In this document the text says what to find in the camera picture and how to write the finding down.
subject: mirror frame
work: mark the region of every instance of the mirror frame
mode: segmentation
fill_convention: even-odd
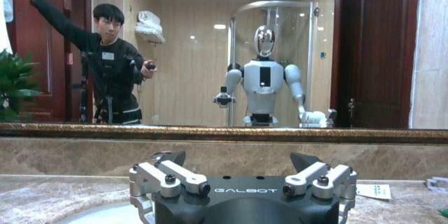
[[[324,144],[448,144],[448,130],[0,123],[0,137]]]

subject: curved glass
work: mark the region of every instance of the curved glass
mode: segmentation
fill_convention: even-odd
[[[241,6],[231,18],[228,63],[245,65],[256,58],[253,35],[261,25],[276,33],[271,59],[284,67],[295,64],[301,70],[304,93],[309,87],[312,66],[313,3],[292,1],[257,1]],[[248,115],[247,98],[243,88],[236,87],[236,103],[229,107],[228,126],[247,126],[243,118]],[[276,97],[273,126],[299,126],[299,111],[288,85]]]

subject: potted plant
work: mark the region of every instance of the potted plant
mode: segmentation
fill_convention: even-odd
[[[32,101],[39,95],[37,83],[31,80],[32,66],[31,54],[23,60],[4,50],[0,52],[0,121],[21,121],[21,101]]]

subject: wooden door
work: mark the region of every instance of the wooden door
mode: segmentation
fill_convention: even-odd
[[[63,10],[64,0],[48,0]],[[33,71],[40,92],[27,113],[33,121],[63,122],[65,120],[65,62],[64,37],[51,27],[29,0],[13,0],[15,21],[12,46],[20,57],[32,54],[37,62]]]
[[[417,0],[341,0],[339,126],[408,127],[416,11]]]

